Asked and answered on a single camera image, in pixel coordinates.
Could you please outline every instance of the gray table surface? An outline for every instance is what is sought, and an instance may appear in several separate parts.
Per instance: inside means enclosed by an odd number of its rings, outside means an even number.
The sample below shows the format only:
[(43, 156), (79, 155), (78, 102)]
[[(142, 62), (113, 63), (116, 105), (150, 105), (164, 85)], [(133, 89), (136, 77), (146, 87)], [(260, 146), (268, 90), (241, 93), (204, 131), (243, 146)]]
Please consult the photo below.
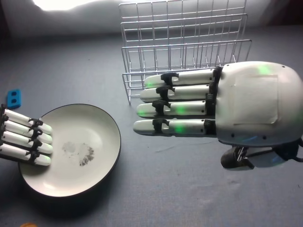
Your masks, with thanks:
[[(250, 29), (249, 61), (303, 71), (303, 27)], [(29, 190), (17, 163), (0, 160), (0, 226), (301, 227), (303, 165), (227, 171), (229, 146), (211, 138), (137, 135), (121, 74), (119, 35), (24, 42), (0, 53), (0, 97), (20, 88), (17, 112), (38, 118), (62, 105), (86, 103), (106, 110), (122, 137), (112, 174), (75, 200), (50, 200)]]

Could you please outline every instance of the blue toy brick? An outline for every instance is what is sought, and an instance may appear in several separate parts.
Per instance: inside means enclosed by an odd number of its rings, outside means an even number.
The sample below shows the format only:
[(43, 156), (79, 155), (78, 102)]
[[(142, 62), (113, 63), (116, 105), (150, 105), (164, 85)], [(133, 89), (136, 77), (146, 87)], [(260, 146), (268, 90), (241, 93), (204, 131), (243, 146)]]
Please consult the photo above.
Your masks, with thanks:
[(8, 109), (16, 109), (21, 106), (21, 91), (19, 89), (8, 92)]

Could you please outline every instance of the white plate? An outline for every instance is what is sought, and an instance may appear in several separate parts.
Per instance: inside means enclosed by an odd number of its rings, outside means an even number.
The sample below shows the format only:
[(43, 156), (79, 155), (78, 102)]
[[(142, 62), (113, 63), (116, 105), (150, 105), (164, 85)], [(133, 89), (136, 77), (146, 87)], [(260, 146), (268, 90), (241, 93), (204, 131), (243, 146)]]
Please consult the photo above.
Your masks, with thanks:
[(71, 196), (93, 187), (115, 166), (120, 131), (105, 111), (85, 104), (59, 107), (42, 121), (53, 128), (50, 166), (19, 164), (26, 183), (54, 197)]

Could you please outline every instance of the metal wire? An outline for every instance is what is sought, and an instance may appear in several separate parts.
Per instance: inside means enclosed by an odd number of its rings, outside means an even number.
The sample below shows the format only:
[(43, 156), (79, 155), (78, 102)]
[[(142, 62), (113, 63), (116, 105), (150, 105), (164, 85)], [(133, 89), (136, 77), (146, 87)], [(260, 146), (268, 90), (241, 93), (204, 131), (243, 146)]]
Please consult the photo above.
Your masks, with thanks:
[(128, 102), (145, 89), (148, 76), (246, 61), (251, 40), (242, 39), (245, 5), (246, 0), (120, 4)]

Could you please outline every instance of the wire rack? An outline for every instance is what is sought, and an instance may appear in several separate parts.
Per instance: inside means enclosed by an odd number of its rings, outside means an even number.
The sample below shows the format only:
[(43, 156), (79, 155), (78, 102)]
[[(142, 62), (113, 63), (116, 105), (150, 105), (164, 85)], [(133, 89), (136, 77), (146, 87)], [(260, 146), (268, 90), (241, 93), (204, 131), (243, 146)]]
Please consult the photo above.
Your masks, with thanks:
[(127, 98), (144, 80), (168, 71), (197, 70), (246, 61), (246, 0), (162, 0), (120, 4)]

